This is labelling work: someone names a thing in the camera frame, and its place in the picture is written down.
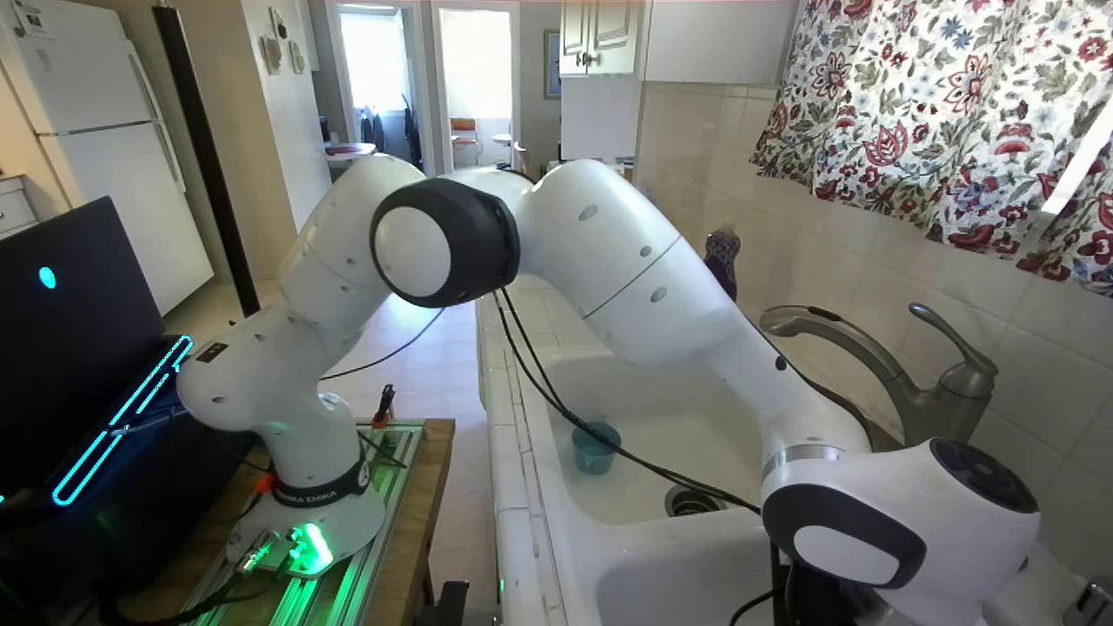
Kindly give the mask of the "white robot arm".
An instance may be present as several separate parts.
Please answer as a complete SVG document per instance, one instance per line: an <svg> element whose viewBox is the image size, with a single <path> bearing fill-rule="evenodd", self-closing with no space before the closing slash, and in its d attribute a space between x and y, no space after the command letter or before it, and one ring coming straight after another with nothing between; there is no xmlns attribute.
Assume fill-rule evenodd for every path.
<svg viewBox="0 0 1113 626"><path fill-rule="evenodd" d="M534 273L634 365L696 362L761 440L761 525L791 563L878 590L914 626L974 626L1028 555L1039 503L987 451L929 434L877 451L847 409L774 358L704 262L625 178L569 158L427 178L396 156L346 167L289 249L279 300L184 362L184 409L251 431L279 484L235 527L301 549L322 575L369 546L382 503L355 415L321 389L382 300L454 304Z"/></svg>

